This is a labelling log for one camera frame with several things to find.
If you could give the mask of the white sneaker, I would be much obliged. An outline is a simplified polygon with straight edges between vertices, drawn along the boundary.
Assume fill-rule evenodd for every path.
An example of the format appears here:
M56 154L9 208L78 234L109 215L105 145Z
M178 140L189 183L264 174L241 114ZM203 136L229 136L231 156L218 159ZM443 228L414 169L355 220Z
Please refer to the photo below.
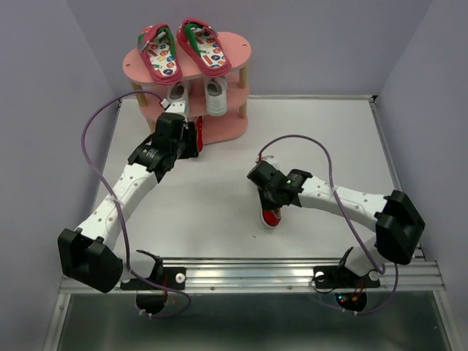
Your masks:
M223 116L227 112L227 77L204 78L206 112L210 116Z
M171 105L177 107L184 107L185 118L189 117L190 104L189 94L192 89L192 82L190 80L179 81L167 87L167 100Z

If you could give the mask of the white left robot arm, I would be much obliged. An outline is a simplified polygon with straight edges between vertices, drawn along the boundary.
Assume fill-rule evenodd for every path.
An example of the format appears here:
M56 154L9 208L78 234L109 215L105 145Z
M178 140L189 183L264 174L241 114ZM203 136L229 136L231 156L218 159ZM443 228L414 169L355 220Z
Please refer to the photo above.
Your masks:
M129 258L113 249L126 222L143 198L170 172L178 159L198 155L197 130L189 124L180 104L170 106L156 120L156 129L129 156L114 186L104 182L105 199L75 230L58 237L65 276L101 293L110 292L129 271Z

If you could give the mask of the pink patterned sandal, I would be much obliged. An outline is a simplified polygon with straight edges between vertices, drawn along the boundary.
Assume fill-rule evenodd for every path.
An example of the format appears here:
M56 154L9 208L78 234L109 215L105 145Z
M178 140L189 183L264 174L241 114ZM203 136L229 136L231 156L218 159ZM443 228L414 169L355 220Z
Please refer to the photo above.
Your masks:
M166 23L146 27L137 38L137 51L156 84L171 86L182 79L176 41Z
M218 34L206 22L186 18L178 27L176 37L178 44L206 77L220 78L232 69Z

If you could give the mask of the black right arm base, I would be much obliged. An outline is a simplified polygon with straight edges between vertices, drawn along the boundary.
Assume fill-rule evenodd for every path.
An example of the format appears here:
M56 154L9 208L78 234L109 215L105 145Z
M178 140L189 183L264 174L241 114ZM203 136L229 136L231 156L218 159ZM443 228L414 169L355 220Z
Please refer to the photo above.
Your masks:
M309 286L317 293L334 293L336 303L345 311L363 312L368 301L366 289L380 287L375 271L360 277L347 268L322 265L314 267L313 273Z

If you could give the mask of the red sneaker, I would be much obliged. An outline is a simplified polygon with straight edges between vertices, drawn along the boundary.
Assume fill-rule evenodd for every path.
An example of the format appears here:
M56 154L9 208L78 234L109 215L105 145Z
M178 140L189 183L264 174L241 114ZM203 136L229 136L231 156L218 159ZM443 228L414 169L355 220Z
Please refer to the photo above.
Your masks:
M203 150L203 116L194 117L194 123L197 132L197 150L201 153Z
M260 219L264 226L275 228L282 220L281 209L261 209Z

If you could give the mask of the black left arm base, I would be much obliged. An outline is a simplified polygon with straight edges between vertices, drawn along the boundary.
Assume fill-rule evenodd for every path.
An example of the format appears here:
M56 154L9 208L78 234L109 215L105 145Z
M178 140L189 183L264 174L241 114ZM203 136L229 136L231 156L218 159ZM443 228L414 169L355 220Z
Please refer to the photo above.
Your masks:
M146 280L161 285L163 289L137 278L120 283L122 291L136 293L135 305L139 315L150 319L175 317L190 307L192 300L185 292L184 267L166 267L161 273L154 271Z

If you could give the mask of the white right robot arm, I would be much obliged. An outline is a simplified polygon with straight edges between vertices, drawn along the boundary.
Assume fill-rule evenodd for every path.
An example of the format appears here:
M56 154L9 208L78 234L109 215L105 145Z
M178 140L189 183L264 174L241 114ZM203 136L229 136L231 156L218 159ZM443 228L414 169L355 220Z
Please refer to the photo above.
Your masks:
M258 162L247 178L274 208L294 205L342 216L349 227L358 223L374 233L367 241L352 233L357 246L348 249L337 266L337 279L353 285L386 263L408 265L426 224L410 197L399 190L376 195L334 186L311 173L283 174L271 163Z

